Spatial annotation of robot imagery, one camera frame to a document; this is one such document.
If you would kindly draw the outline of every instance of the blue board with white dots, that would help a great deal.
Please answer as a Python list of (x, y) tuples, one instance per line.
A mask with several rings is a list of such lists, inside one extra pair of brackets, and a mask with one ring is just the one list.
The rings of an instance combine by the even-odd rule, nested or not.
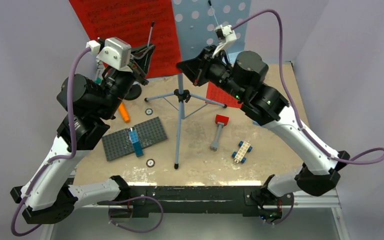
[[(218, 45), (214, 28), (236, 25), (250, 14), (251, 0), (172, 0), (182, 61), (193, 59), (205, 46)], [(237, 40), (227, 50), (231, 55), (244, 50), (247, 24), (235, 29)]]

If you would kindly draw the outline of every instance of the wooden table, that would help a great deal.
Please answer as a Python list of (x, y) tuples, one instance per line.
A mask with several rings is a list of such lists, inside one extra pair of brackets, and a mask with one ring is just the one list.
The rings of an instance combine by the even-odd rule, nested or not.
[[(284, 64), (283, 72), (301, 119), (308, 125), (292, 66)], [(183, 79), (185, 89), (196, 95), (206, 96), (207, 84), (196, 87), (186, 77)], [(269, 66), (265, 83), (286, 96), (279, 77), (279, 65)], [(145, 102), (144, 98), (170, 93), (177, 87), (176, 76), (151, 81), (142, 88), (142, 95), (138, 99), (123, 101), (131, 122), (125, 123), (119, 113), (115, 120), (106, 121), (111, 126), (106, 134), (110, 134), (158, 116), (168, 140), (145, 148), (142, 157), (136, 157), (133, 153), (109, 162), (106, 160), (104, 147), (99, 142), (79, 163), (74, 184), (92, 184), (120, 175), (130, 185), (255, 186), (264, 183), (271, 174), (283, 174), (302, 164), (302, 160), (286, 143), (272, 132), (254, 125), (240, 109), (209, 104), (182, 121), (179, 169), (174, 169), (178, 111), (162, 98), (149, 102)], [(168, 97), (167, 100), (175, 106), (179, 105), (175, 96)], [(203, 101), (191, 98), (185, 104), (185, 114), (188, 115), (203, 104)], [(152, 108), (152, 115), (145, 114), (145, 109), (148, 108)], [(216, 114), (230, 119), (221, 132), (219, 149), (214, 152), (210, 150), (210, 144), (217, 131), (214, 122)], [(248, 141), (253, 147), (252, 152), (246, 154), (247, 160), (244, 164), (236, 164), (232, 158), (233, 151), (239, 149), (240, 141)], [(154, 167), (146, 166), (148, 159), (155, 160)]]

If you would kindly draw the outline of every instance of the white dot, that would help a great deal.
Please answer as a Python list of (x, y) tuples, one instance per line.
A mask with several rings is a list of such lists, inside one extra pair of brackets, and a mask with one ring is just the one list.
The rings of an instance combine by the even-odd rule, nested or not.
[(197, 19), (199, 16), (200, 16), (200, 12), (199, 11), (193, 11), (192, 12), (192, 18), (193, 19)]
[(174, 19), (176, 20), (176, 22), (181, 22), (183, 20), (183, 15), (182, 14), (176, 14), (176, 16), (174, 17)]
[(223, 12), (224, 12), (225, 14), (227, 14), (227, 13), (230, 12), (230, 11), (231, 11), (231, 6), (226, 5), (226, 6), (223, 7)]
[(240, 10), (240, 11), (244, 10), (246, 6), (247, 6), (247, 5), (245, 4), (245, 2), (241, 2), (241, 3), (239, 3), (239, 10)]
[(213, 13), (215, 13), (216, 12), (216, 10), (214, 9), (214, 8), (209, 8), (208, 9), (208, 16), (212, 16), (213, 15)]
[(214, 30), (214, 25), (213, 24), (210, 24), (210, 25), (208, 25), (207, 27), (206, 27), (206, 29), (208, 30), (208, 31), (213, 31)]

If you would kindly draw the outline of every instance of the toy car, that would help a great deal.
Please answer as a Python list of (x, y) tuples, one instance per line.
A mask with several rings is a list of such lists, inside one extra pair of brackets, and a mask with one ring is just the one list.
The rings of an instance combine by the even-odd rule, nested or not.
[(244, 157), (245, 154), (251, 152), (253, 147), (247, 141), (240, 141), (238, 145), (240, 148), (237, 152), (235, 151), (233, 152), (232, 157), (234, 158), (235, 163), (243, 164), (247, 160), (247, 158)]

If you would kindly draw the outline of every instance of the orange marker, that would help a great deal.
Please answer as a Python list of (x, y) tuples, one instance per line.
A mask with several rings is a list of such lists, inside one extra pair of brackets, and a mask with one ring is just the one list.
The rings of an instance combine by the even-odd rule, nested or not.
[(120, 106), (118, 106), (118, 110), (120, 111), (120, 114), (123, 118), (123, 120), (126, 122), (126, 123), (129, 123), (130, 122), (130, 117), (129, 117), (129, 114), (126, 110), (126, 107), (123, 103), (120, 103)]

